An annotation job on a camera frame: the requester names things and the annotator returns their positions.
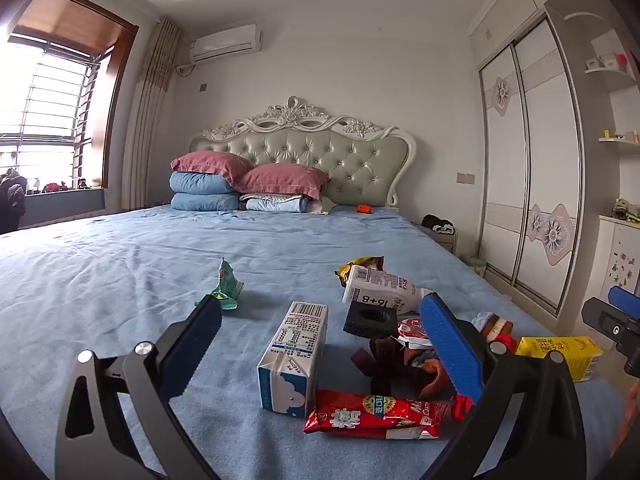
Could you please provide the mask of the yellow drink carton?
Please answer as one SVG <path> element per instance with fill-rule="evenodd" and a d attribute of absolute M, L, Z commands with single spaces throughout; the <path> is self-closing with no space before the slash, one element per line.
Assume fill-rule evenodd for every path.
<path fill-rule="evenodd" d="M 603 350 L 587 336 L 522 337 L 516 354 L 543 359 L 549 352 L 562 354 L 573 382 L 588 382 Z"/>

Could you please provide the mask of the green wrapper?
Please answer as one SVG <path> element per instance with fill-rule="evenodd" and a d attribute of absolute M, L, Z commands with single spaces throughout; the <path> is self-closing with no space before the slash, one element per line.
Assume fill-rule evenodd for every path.
<path fill-rule="evenodd" d="M 201 304 L 216 304 L 223 311 L 234 311 L 239 307 L 239 298 L 244 288 L 244 283 L 238 280 L 232 266 L 225 258 L 221 259 L 217 271 L 217 285 L 205 294 L 200 300 L 194 302 L 194 306 Z"/>

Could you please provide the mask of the blue white milk carton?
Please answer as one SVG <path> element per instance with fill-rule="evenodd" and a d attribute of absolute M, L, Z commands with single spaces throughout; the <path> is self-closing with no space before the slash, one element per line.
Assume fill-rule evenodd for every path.
<path fill-rule="evenodd" d="M 306 418 L 314 407 L 329 307 L 293 301 L 258 365 L 264 410 Z"/>

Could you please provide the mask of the red white small wrapper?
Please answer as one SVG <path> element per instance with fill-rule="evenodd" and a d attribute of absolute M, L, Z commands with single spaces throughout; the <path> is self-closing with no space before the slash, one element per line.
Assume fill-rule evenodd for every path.
<path fill-rule="evenodd" d="M 427 350 L 433 347 L 420 318 L 403 318 L 398 322 L 397 331 L 397 339 L 410 350 Z"/>

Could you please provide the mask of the red snack bag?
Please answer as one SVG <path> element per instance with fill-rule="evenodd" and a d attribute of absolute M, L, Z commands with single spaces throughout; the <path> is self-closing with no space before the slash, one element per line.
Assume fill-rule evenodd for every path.
<path fill-rule="evenodd" d="M 305 434 L 374 440 L 435 440 L 445 422 L 462 422 L 474 408 L 467 396 L 420 401 L 320 389 L 307 417 Z"/>

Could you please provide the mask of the black square foam piece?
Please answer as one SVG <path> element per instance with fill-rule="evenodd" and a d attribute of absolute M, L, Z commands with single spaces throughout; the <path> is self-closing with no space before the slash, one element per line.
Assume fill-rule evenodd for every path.
<path fill-rule="evenodd" d="M 352 301 L 345 318 L 345 333 L 371 339 L 398 335 L 397 312 L 388 307 Z"/>

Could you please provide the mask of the white low cabinet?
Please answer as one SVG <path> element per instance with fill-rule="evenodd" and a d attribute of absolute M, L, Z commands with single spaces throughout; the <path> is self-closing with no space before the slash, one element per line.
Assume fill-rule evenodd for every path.
<path fill-rule="evenodd" d="M 639 291 L 639 256 L 638 224 L 601 216 L 585 300 L 591 297 L 607 300 L 608 292 L 614 286 L 636 294 Z"/>

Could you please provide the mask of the blue bed sheet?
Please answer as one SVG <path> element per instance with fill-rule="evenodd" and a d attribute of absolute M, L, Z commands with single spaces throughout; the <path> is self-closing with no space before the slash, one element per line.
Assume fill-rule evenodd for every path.
<path fill-rule="evenodd" d="M 451 380 L 419 398 L 401 359 L 352 362 L 337 269 L 381 257 Z M 486 342 L 481 313 L 538 324 L 396 212 L 167 206 L 1 239 L 6 479 L 634 479 L 623 400 L 568 359 Z"/>

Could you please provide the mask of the beige striped curtain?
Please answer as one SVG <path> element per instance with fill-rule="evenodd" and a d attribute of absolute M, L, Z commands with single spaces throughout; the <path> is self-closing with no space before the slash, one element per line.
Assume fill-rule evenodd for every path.
<path fill-rule="evenodd" d="M 138 209 L 145 204 L 151 144 L 160 125 L 182 36 L 182 29 L 174 21 L 163 18 L 146 45 L 134 88 L 122 161 L 120 206 L 123 210 Z"/>

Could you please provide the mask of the black white clothes pile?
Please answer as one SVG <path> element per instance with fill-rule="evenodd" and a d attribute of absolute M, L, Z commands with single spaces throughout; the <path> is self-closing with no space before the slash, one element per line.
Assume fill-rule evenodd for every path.
<path fill-rule="evenodd" d="M 456 228 L 449 220 L 439 218 L 434 214 L 424 216 L 421 226 L 436 234 L 454 235 L 456 232 Z"/>

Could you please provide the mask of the left pink pillow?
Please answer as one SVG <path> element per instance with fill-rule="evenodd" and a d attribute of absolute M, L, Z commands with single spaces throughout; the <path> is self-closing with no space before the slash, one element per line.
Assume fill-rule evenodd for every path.
<path fill-rule="evenodd" d="M 254 165 L 247 159 L 230 152 L 197 151 L 175 158 L 170 163 L 175 172 L 216 174 L 230 184 L 244 177 Z"/>

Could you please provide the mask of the white milk bottle pouch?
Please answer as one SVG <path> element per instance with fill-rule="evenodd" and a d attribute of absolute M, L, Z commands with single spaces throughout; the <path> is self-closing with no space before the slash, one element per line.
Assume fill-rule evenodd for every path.
<path fill-rule="evenodd" d="M 419 287 L 397 274 L 354 266 L 345 286 L 344 304 L 352 301 L 394 309 L 398 314 L 419 310 L 431 289 Z"/>

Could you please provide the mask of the right pink pillow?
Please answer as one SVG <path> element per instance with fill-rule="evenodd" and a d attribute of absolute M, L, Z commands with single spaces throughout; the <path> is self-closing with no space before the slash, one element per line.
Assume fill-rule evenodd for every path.
<path fill-rule="evenodd" d="M 318 168 L 273 162 L 247 171 L 233 187 L 244 194 L 306 195 L 318 200 L 329 180 L 329 175 Z"/>

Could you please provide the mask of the green tufted headboard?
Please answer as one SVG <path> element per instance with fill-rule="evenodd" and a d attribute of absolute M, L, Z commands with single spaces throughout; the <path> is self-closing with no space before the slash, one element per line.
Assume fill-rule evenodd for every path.
<path fill-rule="evenodd" d="M 255 166 L 311 166 L 329 176 L 323 195 L 334 203 L 395 209 L 397 185 L 416 158 L 416 141 L 395 126 L 333 116 L 291 96 L 253 117 L 201 130 L 188 150 L 229 152 Z"/>

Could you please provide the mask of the white wall shelf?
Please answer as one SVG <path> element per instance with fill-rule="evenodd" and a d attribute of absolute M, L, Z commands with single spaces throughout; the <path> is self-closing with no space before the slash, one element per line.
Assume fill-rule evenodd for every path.
<path fill-rule="evenodd" d="M 593 56 L 585 74 L 604 93 L 611 107 L 611 125 L 600 137 L 639 153 L 639 58 L 623 32 L 611 28 L 590 41 Z"/>

